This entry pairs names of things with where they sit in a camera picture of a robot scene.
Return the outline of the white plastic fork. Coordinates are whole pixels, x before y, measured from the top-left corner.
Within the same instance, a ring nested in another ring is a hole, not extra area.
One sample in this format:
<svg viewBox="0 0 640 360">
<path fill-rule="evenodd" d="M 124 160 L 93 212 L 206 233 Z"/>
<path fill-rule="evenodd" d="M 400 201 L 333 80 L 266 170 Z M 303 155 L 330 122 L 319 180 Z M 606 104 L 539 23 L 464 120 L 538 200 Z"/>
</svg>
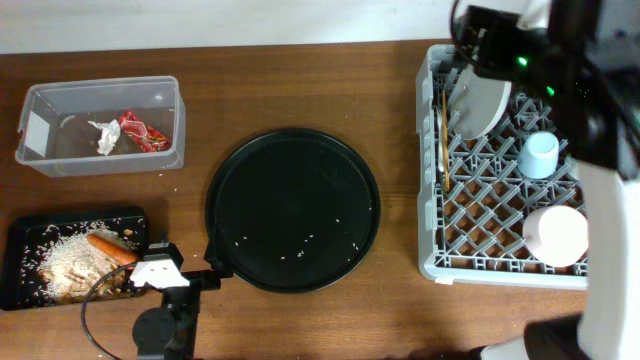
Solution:
<svg viewBox="0 0 640 360">
<path fill-rule="evenodd" d="M 443 150 L 443 117 L 441 108 L 436 108 L 436 121 L 437 121 L 437 130 L 438 130 L 438 142 L 437 142 L 437 160 L 438 160 L 438 170 L 442 175 L 444 175 L 444 150 Z"/>
</svg>

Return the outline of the pink bowl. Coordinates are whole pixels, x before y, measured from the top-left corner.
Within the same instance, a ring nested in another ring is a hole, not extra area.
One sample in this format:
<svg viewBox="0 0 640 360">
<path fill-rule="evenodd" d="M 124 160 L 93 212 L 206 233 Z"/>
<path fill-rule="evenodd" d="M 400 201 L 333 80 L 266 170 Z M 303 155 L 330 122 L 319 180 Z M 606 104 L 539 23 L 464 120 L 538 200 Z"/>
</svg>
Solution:
<svg viewBox="0 0 640 360">
<path fill-rule="evenodd" d="M 552 267 L 567 267 L 587 252 L 587 218 L 565 205 L 536 209 L 525 219 L 522 237 L 536 259 Z"/>
</svg>

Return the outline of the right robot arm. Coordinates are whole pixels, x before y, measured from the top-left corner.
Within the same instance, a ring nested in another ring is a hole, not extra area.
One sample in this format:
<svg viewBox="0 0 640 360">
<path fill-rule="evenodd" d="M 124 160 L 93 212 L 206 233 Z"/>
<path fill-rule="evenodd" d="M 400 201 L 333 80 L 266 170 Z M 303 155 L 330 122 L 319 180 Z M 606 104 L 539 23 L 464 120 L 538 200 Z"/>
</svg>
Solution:
<svg viewBox="0 0 640 360">
<path fill-rule="evenodd" d="M 532 359 L 639 355 L 639 4 L 562 0 L 527 13 L 454 7 L 451 38 L 481 77 L 548 102 L 575 158 L 589 221 L 588 296 L 579 315 L 527 325 Z"/>
</svg>

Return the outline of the orange carrot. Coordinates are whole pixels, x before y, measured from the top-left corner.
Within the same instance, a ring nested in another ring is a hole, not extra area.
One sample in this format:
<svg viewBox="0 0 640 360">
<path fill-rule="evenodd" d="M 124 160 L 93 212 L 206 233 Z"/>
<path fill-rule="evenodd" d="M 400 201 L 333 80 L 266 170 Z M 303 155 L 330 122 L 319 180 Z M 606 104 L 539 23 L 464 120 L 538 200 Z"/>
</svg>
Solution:
<svg viewBox="0 0 640 360">
<path fill-rule="evenodd" d="M 87 241 L 90 245 L 103 252 L 119 265 L 127 265 L 138 261 L 138 255 L 128 249 L 122 248 L 100 236 L 89 234 Z"/>
</svg>

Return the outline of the rice and nuts pile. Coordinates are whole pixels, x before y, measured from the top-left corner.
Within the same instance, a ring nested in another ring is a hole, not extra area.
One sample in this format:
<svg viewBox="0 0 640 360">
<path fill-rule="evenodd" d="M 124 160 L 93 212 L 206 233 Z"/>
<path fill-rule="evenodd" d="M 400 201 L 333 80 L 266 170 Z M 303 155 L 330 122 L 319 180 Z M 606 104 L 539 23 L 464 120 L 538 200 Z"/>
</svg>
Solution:
<svg viewBox="0 0 640 360">
<path fill-rule="evenodd" d="M 102 276 L 116 269 L 117 261 L 91 245 L 89 235 L 122 249 L 137 249 L 127 237 L 121 237 L 100 221 L 82 225 L 68 236 L 59 235 L 45 246 L 37 266 L 37 275 L 43 282 L 38 286 L 38 295 L 57 304 L 82 302 Z"/>
</svg>

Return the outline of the light blue cup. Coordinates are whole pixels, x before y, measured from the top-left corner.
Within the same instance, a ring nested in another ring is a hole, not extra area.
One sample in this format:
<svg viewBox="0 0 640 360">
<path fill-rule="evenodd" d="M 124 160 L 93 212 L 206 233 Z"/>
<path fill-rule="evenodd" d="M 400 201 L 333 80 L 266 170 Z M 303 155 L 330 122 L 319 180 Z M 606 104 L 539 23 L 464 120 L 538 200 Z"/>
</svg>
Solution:
<svg viewBox="0 0 640 360">
<path fill-rule="evenodd" d="M 559 158 L 559 141 L 550 132 L 535 132 L 525 141 L 518 156 L 520 173 L 530 179 L 544 179 L 555 171 Z"/>
</svg>

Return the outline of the wooden chopstick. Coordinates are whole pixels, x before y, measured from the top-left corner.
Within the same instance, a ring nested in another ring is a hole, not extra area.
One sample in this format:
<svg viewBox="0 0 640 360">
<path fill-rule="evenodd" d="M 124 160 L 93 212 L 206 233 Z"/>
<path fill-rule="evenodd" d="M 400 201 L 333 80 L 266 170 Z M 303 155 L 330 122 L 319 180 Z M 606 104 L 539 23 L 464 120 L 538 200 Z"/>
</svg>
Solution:
<svg viewBox="0 0 640 360">
<path fill-rule="evenodd" d="M 448 163 L 448 117 L 447 117 L 447 100 L 446 90 L 443 89 L 441 93 L 441 152 L 442 152 L 442 164 L 443 164 L 443 189 L 444 192 L 450 190 L 450 178 L 449 178 L 449 163 Z"/>
</svg>

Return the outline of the white tissue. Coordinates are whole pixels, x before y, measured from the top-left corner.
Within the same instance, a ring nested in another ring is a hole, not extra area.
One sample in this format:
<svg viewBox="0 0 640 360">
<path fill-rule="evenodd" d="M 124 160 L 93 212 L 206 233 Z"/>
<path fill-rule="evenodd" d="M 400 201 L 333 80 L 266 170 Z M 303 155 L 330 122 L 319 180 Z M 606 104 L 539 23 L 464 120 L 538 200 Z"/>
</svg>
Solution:
<svg viewBox="0 0 640 360">
<path fill-rule="evenodd" d="M 108 123 L 97 123 L 95 121 L 89 121 L 89 124 L 101 131 L 97 152 L 100 155 L 109 155 L 114 149 L 121 135 L 121 127 L 118 121 L 116 119 L 113 119 Z"/>
</svg>

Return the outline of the red snack wrapper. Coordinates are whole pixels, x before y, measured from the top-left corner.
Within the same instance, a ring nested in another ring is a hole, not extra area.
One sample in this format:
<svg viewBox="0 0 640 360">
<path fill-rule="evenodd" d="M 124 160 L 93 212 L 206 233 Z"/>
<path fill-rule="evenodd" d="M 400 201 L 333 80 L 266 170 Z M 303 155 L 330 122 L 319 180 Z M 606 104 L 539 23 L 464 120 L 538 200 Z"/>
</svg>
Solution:
<svg viewBox="0 0 640 360">
<path fill-rule="evenodd" d="M 172 145 L 167 136 L 141 121 L 132 111 L 125 111 L 119 117 L 118 124 L 142 152 L 163 152 Z"/>
</svg>

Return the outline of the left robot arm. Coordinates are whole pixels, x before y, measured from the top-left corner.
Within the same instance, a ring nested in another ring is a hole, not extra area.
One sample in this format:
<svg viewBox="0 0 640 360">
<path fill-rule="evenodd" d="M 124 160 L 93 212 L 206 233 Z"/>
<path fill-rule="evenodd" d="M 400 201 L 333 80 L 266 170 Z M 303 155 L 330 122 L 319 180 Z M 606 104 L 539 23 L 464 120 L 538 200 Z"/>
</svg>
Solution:
<svg viewBox="0 0 640 360">
<path fill-rule="evenodd" d="M 132 338 L 139 359 L 192 359 L 195 354 L 201 293 L 218 290 L 230 274 L 210 267 L 183 272 L 176 244 L 163 240 L 149 245 L 130 280 L 162 294 L 161 305 L 136 319 Z"/>
</svg>

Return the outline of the grey plate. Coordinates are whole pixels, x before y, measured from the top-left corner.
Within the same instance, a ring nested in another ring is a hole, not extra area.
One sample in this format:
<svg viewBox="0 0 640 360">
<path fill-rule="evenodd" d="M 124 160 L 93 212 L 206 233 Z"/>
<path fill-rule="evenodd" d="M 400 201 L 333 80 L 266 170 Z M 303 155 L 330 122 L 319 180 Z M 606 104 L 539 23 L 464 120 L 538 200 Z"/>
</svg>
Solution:
<svg viewBox="0 0 640 360">
<path fill-rule="evenodd" d="M 467 65 L 447 100 L 448 129 L 464 140 L 487 135 L 501 120 L 511 91 L 511 82 L 479 77 Z"/>
</svg>

